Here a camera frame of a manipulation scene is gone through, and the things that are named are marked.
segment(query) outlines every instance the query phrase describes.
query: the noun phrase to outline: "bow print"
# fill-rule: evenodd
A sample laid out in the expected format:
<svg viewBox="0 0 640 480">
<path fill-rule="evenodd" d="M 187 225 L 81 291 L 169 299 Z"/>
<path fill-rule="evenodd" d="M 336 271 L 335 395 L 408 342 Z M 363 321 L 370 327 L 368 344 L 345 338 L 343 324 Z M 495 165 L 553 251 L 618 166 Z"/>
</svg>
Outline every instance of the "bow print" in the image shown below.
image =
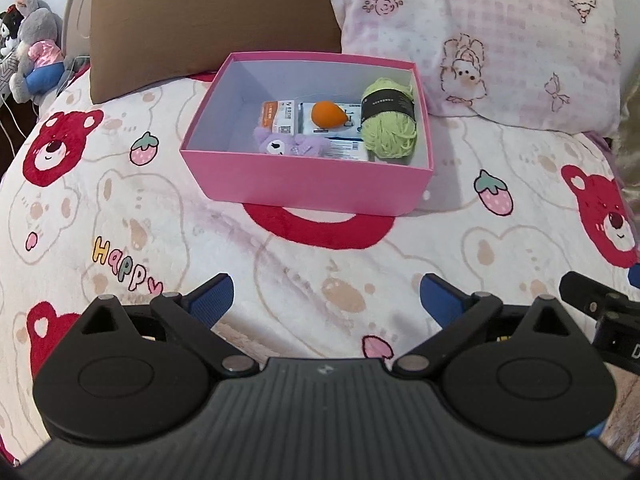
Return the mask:
<svg viewBox="0 0 640 480">
<path fill-rule="evenodd" d="M 554 99 L 551 103 L 551 111 L 557 112 L 565 104 L 569 104 L 571 99 L 568 95 L 564 95 L 560 92 L 560 79 L 558 74 L 554 72 L 553 77 L 545 84 L 545 91 Z"/>
</svg>

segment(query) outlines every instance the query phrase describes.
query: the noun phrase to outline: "open box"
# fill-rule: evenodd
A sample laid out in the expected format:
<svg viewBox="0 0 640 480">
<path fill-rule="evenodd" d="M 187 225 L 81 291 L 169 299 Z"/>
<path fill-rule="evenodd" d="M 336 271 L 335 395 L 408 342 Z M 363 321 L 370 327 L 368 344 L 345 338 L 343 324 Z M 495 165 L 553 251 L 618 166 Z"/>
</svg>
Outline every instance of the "open box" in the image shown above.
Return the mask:
<svg viewBox="0 0 640 480">
<path fill-rule="evenodd" d="M 380 77 L 414 91 L 417 142 L 405 164 L 257 153 L 262 103 L 304 97 L 358 103 Z M 220 68 L 180 153 L 204 194 L 223 202 L 399 216 L 433 174 L 426 103 L 414 63 L 346 54 L 243 52 Z"/>
</svg>

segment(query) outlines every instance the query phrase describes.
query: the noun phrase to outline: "metal screw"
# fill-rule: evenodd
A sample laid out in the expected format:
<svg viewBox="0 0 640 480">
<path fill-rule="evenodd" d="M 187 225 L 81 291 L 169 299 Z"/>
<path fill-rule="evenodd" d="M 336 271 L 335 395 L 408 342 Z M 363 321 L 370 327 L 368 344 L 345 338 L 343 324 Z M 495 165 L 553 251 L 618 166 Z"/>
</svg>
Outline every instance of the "metal screw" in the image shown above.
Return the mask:
<svg viewBox="0 0 640 480">
<path fill-rule="evenodd" d="M 246 355 L 229 355 L 222 359 L 222 365 L 229 372 L 245 372 L 254 366 L 254 360 Z"/>
<path fill-rule="evenodd" d="M 422 355 L 409 354 L 398 359 L 398 366 L 407 372 L 421 372 L 429 367 L 429 360 Z"/>
</svg>

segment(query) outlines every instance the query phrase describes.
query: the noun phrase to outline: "bear nose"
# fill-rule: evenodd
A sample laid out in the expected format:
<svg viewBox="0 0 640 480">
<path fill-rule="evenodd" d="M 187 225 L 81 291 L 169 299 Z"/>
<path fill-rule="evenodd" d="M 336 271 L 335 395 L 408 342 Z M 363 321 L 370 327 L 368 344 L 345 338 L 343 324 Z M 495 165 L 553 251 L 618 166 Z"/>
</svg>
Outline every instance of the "bear nose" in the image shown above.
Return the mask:
<svg viewBox="0 0 640 480">
<path fill-rule="evenodd" d="M 620 213 L 609 213 L 609 221 L 614 229 L 620 229 L 624 223 L 624 219 Z"/>
<path fill-rule="evenodd" d="M 62 146 L 61 140 L 52 140 L 49 144 L 47 144 L 47 153 L 54 153 L 60 149 Z"/>
</svg>

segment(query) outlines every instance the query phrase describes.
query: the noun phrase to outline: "headboard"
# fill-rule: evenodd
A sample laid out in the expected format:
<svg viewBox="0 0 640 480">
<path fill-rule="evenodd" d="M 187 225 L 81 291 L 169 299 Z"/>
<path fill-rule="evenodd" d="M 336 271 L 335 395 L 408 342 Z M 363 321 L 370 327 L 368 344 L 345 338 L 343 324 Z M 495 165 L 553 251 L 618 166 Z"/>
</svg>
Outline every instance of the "headboard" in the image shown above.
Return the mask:
<svg viewBox="0 0 640 480">
<path fill-rule="evenodd" d="M 62 27 L 62 50 L 69 56 L 90 52 L 91 0 L 67 0 Z"/>
</svg>

